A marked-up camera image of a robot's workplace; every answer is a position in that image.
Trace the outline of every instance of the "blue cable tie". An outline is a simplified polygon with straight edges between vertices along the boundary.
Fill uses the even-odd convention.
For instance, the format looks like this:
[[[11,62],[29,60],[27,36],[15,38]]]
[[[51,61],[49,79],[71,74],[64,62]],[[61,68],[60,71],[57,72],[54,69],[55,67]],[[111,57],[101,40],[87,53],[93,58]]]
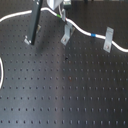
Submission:
[[[96,37],[96,34],[91,33],[91,37]]]

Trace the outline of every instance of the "white cable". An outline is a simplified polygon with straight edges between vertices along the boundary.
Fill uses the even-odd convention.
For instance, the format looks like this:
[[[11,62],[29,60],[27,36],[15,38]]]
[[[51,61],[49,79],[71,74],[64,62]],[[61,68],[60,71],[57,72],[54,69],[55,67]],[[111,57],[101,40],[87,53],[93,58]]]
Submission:
[[[71,23],[77,30],[79,30],[81,33],[83,33],[83,34],[85,34],[85,35],[88,35],[88,36],[91,36],[91,33],[82,30],[82,29],[81,29],[80,27],[78,27],[72,20],[66,19],[66,21],[70,22],[70,23]],[[95,37],[100,38],[100,39],[104,39],[104,40],[106,39],[105,36],[98,35],[98,34],[96,34]],[[120,47],[120,46],[117,45],[114,41],[112,41],[112,44],[113,44],[118,50],[120,50],[120,51],[122,51],[122,52],[128,52],[128,49],[124,49],[124,48]]]
[[[46,8],[46,7],[41,8],[41,11],[46,11],[46,10],[49,11],[49,12],[51,12],[54,16],[57,16],[57,14],[55,12],[53,12],[51,9]]]
[[[61,9],[60,9],[60,5],[59,5],[59,13],[60,13],[60,15],[62,17],[62,12],[61,12]]]
[[[122,51],[122,52],[128,52],[128,49],[124,49],[124,48],[120,47],[120,46],[117,45],[114,41],[112,41],[112,44],[113,44],[117,49],[119,49],[120,51]]]
[[[66,21],[68,21],[69,23],[71,23],[78,31],[80,31],[84,35],[91,36],[91,33],[86,32],[83,29],[81,29],[80,27],[78,27],[72,20],[66,18]]]
[[[3,62],[1,58],[0,58],[0,67],[1,67],[1,80],[0,80],[0,89],[1,89],[3,84],[3,79],[4,79],[4,68],[3,68]]]
[[[0,22],[2,22],[3,20],[9,19],[9,18],[15,17],[15,16],[30,14],[31,12],[32,12],[32,10],[10,14],[10,15],[2,17],[0,19]]]
[[[54,16],[57,16],[57,14],[56,14],[55,12],[53,12],[51,9],[49,9],[49,8],[47,8],[47,7],[41,8],[41,11],[45,11],[45,10],[51,12]],[[32,10],[24,11],[24,12],[18,12],[18,13],[14,13],[14,14],[10,14],[10,15],[7,15],[7,16],[4,16],[3,18],[1,18],[1,19],[0,19],[0,22],[2,22],[2,21],[5,20],[5,19],[11,18],[11,17],[15,17],[15,16],[19,16],[19,15],[30,14],[31,12],[32,12]],[[66,21],[70,22],[78,31],[80,31],[80,32],[83,33],[84,35],[91,36],[91,33],[86,32],[86,31],[84,31],[83,29],[81,29],[80,27],[78,27],[72,20],[66,19]],[[95,37],[100,38],[100,39],[105,39],[105,38],[106,38],[105,36],[97,35],[97,34],[95,35]],[[122,51],[122,52],[128,52],[128,49],[124,49],[124,48],[120,47],[120,46],[117,45],[114,41],[112,41],[112,44],[113,44],[117,49],[119,49],[120,51]]]
[[[51,12],[54,16],[57,16],[57,14],[55,12],[53,12],[51,9],[49,9],[49,8],[41,8],[41,11],[45,11],[45,10]],[[10,15],[2,17],[0,19],[0,22],[2,22],[3,20],[9,19],[9,18],[15,17],[15,16],[21,16],[21,15],[26,15],[26,14],[30,14],[30,13],[32,13],[32,10],[13,13],[13,14],[10,14]]]

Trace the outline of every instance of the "black table surface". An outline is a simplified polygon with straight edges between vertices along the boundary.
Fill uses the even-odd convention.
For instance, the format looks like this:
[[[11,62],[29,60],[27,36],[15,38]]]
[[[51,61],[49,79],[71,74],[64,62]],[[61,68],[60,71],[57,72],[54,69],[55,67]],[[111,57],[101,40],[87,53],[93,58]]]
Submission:
[[[32,5],[1,0],[0,17]],[[113,45],[107,53],[104,40],[77,30],[64,46],[65,23],[48,11],[40,15],[35,45],[27,45],[30,16],[0,23],[0,128],[128,128],[128,53]],[[74,1],[67,17],[91,33],[113,28],[113,40],[128,48],[128,3]]]

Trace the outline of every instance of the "metal clamp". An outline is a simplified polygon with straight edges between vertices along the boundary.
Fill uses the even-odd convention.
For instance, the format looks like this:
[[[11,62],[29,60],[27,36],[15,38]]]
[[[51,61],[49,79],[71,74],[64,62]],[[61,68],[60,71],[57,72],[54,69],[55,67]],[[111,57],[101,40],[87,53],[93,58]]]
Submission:
[[[107,27],[106,31],[106,39],[104,43],[103,49],[110,53],[111,45],[112,45],[112,38],[113,38],[114,30],[112,28]]]
[[[66,45],[68,43],[74,30],[75,30],[75,28],[72,26],[72,24],[67,22],[67,24],[65,25],[65,34],[64,34],[63,38],[61,39],[62,44]]]

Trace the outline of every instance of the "screw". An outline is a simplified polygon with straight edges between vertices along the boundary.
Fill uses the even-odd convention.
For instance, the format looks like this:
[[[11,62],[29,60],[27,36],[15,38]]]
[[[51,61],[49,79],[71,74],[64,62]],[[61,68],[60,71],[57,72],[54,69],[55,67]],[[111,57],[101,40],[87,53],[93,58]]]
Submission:
[[[65,41],[66,41],[66,39],[64,38],[64,39],[63,39],[63,41],[65,42]]]
[[[108,45],[106,45],[106,49],[109,49],[109,46]]]

